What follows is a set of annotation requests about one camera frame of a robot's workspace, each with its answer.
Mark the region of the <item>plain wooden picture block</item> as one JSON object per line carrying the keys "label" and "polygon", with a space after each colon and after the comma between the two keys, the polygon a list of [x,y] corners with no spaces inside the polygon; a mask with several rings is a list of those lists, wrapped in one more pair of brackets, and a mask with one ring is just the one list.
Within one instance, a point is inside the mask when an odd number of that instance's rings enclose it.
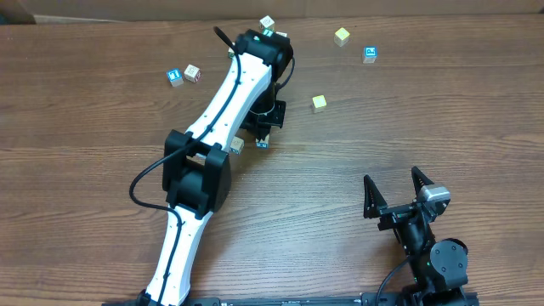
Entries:
{"label": "plain wooden picture block", "polygon": [[245,146],[245,141],[241,138],[234,137],[230,143],[230,151],[239,155]]}

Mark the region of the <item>blue side wooden block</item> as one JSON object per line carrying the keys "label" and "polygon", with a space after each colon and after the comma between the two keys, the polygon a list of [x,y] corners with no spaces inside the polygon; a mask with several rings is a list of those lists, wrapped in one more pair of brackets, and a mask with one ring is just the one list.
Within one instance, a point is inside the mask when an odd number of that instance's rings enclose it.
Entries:
{"label": "blue side wooden block", "polygon": [[255,139],[256,146],[260,149],[268,149],[269,148],[269,134],[265,136],[264,139]]}

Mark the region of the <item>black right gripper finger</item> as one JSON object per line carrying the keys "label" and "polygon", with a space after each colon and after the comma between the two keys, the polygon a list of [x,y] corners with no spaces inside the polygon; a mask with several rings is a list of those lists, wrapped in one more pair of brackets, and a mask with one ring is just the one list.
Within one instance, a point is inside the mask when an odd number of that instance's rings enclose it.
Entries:
{"label": "black right gripper finger", "polygon": [[388,204],[369,175],[364,177],[364,191],[364,218],[379,218]]}
{"label": "black right gripper finger", "polygon": [[434,182],[428,178],[418,167],[411,168],[411,178],[418,200],[429,200],[432,198]]}

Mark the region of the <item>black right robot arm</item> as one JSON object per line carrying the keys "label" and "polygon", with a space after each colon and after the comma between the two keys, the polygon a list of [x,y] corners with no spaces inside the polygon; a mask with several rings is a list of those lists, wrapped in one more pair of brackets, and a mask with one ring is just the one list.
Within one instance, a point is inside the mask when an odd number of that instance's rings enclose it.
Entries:
{"label": "black right robot arm", "polygon": [[[445,212],[451,193],[418,167],[411,169],[411,178],[415,189],[412,202],[389,207],[371,177],[364,177],[364,217],[377,218],[381,231],[392,230],[405,253],[405,260],[388,273],[377,292],[363,295],[364,304],[478,305],[478,294],[463,290],[468,283],[468,247],[454,238],[436,241],[430,227]],[[406,265],[415,283],[386,295],[386,285]]]}

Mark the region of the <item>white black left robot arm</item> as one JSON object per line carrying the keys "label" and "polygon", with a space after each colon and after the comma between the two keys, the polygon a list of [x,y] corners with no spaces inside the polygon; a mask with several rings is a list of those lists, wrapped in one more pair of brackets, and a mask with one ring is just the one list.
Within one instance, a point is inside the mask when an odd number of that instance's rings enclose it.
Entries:
{"label": "white black left robot arm", "polygon": [[289,37],[271,30],[248,30],[234,42],[215,33],[233,50],[229,72],[202,115],[181,133],[165,140],[164,156],[138,174],[129,187],[133,202],[136,184],[162,167],[166,192],[167,228],[156,272],[133,300],[135,305],[182,305],[190,293],[190,276],[203,230],[230,192],[230,150],[239,129],[262,145],[273,127],[282,127],[286,104],[277,98],[284,87],[278,80],[293,71]]}

